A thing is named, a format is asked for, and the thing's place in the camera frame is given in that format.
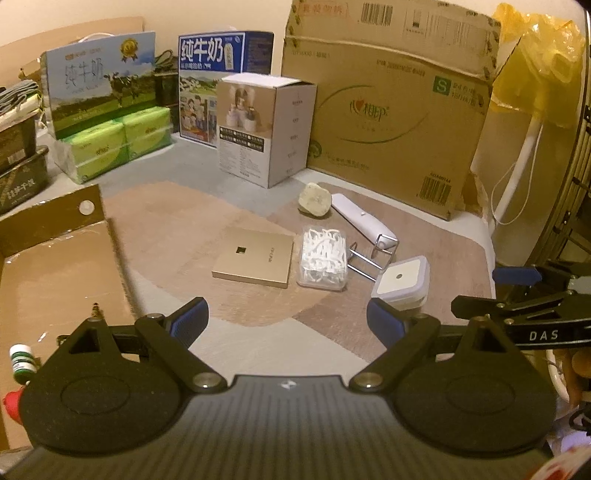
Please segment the person's right hand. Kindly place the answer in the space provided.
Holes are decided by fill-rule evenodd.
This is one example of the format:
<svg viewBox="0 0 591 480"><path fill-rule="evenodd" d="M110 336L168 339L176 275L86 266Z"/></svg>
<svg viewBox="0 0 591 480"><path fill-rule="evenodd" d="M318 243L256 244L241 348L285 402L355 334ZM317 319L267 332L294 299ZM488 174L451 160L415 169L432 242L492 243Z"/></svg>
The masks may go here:
<svg viewBox="0 0 591 480"><path fill-rule="evenodd" d="M591 376L590 348L555 349L553 353L562 365L569 403L578 406Z"/></svg>

